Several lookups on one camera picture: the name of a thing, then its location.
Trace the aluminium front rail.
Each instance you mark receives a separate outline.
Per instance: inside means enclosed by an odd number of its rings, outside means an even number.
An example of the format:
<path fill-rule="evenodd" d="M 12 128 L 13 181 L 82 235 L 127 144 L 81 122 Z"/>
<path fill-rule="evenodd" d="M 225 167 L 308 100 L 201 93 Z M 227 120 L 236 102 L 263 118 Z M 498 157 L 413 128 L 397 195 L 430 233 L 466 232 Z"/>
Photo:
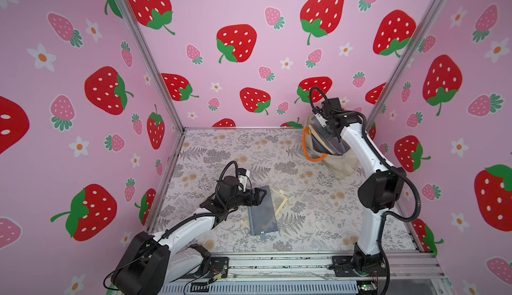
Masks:
<path fill-rule="evenodd" d="M 227 278 L 179 279 L 158 294 L 454 294 L 430 254 L 392 252 L 386 277 L 337 277 L 328 266 L 347 252 L 211 253 L 229 257 Z"/>

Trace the cream trim pouch underneath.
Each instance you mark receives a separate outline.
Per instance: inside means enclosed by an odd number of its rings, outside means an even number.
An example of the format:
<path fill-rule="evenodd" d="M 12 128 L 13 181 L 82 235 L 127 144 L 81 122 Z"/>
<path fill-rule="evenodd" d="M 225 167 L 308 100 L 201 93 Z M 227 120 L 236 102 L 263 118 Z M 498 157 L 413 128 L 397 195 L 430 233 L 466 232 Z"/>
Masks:
<path fill-rule="evenodd" d="M 289 202 L 288 197 L 285 195 L 285 192 L 282 190 L 276 191 L 272 188 L 272 199 L 273 206 L 275 210 L 275 216 L 278 217 L 282 212 L 286 204 Z"/>

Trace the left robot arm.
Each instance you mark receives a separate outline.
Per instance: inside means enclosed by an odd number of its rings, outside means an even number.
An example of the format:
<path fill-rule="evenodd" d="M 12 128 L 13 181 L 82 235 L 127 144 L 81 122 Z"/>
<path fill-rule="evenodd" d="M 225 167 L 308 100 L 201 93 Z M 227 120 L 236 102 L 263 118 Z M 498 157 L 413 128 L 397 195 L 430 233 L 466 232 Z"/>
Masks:
<path fill-rule="evenodd" d="M 247 175 L 226 176 L 193 215 L 165 231 L 140 232 L 131 241 L 116 269 L 106 277 L 108 290 L 122 294 L 158 294 L 164 285 L 189 274 L 204 276 L 211 253 L 193 243 L 213 230 L 239 207 L 270 201 L 268 187 L 253 188 Z"/>

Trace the grey-blue mesh pouch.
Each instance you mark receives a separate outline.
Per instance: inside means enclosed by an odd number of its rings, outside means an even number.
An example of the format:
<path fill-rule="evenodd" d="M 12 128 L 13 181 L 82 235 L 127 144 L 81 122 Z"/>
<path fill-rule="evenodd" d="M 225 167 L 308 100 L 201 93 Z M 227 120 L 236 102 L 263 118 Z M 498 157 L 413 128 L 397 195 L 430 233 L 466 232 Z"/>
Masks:
<path fill-rule="evenodd" d="M 314 147 L 328 155 L 344 155 L 349 149 L 324 128 L 313 125 Z"/>

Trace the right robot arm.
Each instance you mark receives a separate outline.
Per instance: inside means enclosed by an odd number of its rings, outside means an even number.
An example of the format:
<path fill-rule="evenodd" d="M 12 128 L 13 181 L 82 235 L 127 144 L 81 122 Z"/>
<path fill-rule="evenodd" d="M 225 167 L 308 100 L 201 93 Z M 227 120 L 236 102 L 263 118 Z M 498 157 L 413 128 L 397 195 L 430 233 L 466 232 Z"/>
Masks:
<path fill-rule="evenodd" d="M 338 98 L 325 99 L 315 117 L 329 135 L 349 147 L 349 152 L 355 154 L 364 170 L 366 180 L 357 190 L 357 196 L 365 210 L 351 265 L 358 274 L 366 275 L 384 263 L 381 250 L 383 215 L 399 198 L 405 171 L 394 168 L 378 150 L 366 131 L 364 115 L 344 111 Z"/>

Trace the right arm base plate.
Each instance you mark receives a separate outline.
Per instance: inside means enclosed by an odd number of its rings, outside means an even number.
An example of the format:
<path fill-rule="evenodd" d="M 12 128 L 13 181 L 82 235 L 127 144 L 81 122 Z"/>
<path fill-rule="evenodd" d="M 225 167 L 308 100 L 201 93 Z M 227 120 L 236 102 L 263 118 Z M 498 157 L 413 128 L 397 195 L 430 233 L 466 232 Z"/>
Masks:
<path fill-rule="evenodd" d="M 389 269 L 383 257 L 379 254 L 373 256 L 333 256 L 328 266 L 337 277 L 386 277 Z"/>

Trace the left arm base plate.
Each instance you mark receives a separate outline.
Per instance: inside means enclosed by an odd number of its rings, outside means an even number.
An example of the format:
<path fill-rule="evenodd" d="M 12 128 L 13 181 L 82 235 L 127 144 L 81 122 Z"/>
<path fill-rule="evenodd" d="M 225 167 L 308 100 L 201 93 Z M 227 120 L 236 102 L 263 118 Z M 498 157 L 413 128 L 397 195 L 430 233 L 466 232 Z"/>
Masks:
<path fill-rule="evenodd" d="M 229 272 L 229 257 L 214 256 L 204 258 L 200 264 L 194 266 L 180 279 L 206 278 L 209 280 L 219 280 L 227 278 Z"/>

